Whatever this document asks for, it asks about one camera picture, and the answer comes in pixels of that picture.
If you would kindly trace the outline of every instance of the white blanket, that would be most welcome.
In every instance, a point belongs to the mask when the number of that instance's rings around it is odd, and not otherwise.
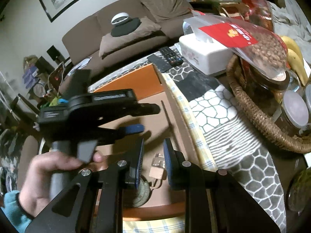
[[[304,59],[311,63],[311,25],[295,0],[284,0],[284,4],[284,8],[279,8],[270,3],[274,32],[295,40]]]

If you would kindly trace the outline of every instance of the open cardboard box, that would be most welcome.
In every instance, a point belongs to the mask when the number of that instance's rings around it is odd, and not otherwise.
[[[156,66],[152,64],[143,66],[111,81],[96,92],[116,89],[133,89],[140,103],[156,103],[161,108],[161,112],[157,115],[142,117],[127,116],[104,124],[102,127],[106,128],[117,128],[136,123],[145,126],[145,131],[142,134],[127,136],[117,140],[113,145],[97,147],[97,150],[104,155],[109,155],[108,164],[122,159],[122,152],[133,148],[138,136],[142,136],[145,141],[142,176],[148,181],[150,181],[149,170],[152,160],[156,153],[163,155],[163,141],[167,137],[171,139],[174,149],[184,154],[186,160],[198,164],[188,128],[174,97]],[[166,172],[163,179],[161,187],[151,192],[147,203],[139,208],[123,209],[123,220],[156,220],[184,214],[184,191],[170,189]]]

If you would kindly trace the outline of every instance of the brown pillow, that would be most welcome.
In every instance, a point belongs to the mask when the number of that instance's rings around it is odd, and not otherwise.
[[[189,8],[192,8],[187,0],[140,0],[156,21],[159,23],[163,20],[175,18],[188,14]]]
[[[99,48],[99,57],[102,59],[108,54],[113,53],[117,50],[122,49],[123,47],[129,46],[132,42],[136,40],[149,36],[153,32],[159,31],[161,26],[152,22],[149,18],[143,17],[140,19],[142,22],[138,28],[131,32],[128,35],[113,37],[110,33],[102,37],[100,48]]]

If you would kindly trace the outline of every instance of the black remote control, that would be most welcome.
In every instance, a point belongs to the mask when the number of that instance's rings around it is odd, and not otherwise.
[[[147,60],[155,64],[161,73],[165,73],[166,71],[172,68],[172,66],[169,63],[167,63],[162,58],[159,58],[155,54],[152,54],[149,57],[147,57]]]
[[[159,51],[171,66],[181,65],[183,63],[183,59],[168,46],[160,48]]]

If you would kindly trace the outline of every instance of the screw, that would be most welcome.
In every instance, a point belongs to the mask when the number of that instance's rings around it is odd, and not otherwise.
[[[125,166],[127,162],[125,160],[118,161],[118,166]]]
[[[88,176],[91,174],[91,170],[90,169],[84,169],[82,172],[81,172],[82,176]]]
[[[191,163],[189,161],[184,161],[184,162],[182,162],[182,165],[184,167],[189,167],[189,166],[191,166]]]
[[[227,171],[225,169],[219,169],[218,170],[218,174],[222,175],[222,176],[225,176],[225,175],[227,175]]]

